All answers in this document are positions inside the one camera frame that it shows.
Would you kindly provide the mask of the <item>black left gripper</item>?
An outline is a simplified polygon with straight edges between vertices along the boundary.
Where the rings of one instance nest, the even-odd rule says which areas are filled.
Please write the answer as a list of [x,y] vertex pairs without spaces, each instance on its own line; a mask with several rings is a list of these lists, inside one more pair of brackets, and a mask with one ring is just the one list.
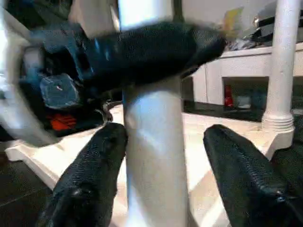
[[100,100],[84,87],[80,61],[88,40],[77,23],[60,23],[30,31],[22,58],[21,90],[41,128],[56,137],[99,127],[105,122]]

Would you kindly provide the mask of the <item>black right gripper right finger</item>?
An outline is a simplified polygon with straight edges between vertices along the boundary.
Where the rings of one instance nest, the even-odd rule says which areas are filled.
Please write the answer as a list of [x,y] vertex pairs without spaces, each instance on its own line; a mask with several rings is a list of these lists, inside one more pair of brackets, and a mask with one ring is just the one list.
[[220,124],[205,151],[233,227],[301,227],[303,199],[247,138]]

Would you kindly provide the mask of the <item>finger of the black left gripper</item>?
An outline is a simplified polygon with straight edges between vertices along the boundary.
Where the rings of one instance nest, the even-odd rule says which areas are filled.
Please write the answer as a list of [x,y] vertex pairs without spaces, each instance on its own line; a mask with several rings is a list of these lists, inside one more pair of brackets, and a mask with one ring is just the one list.
[[165,21],[112,33],[85,43],[89,67],[82,80],[101,89],[116,89],[184,78],[219,58],[225,46],[221,31],[193,23]]

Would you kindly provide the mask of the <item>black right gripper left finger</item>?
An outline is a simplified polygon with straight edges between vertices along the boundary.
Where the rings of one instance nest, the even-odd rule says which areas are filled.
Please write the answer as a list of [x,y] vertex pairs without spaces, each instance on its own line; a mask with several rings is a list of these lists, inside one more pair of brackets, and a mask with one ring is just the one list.
[[128,136],[120,123],[98,130],[67,167],[37,227],[108,227]]

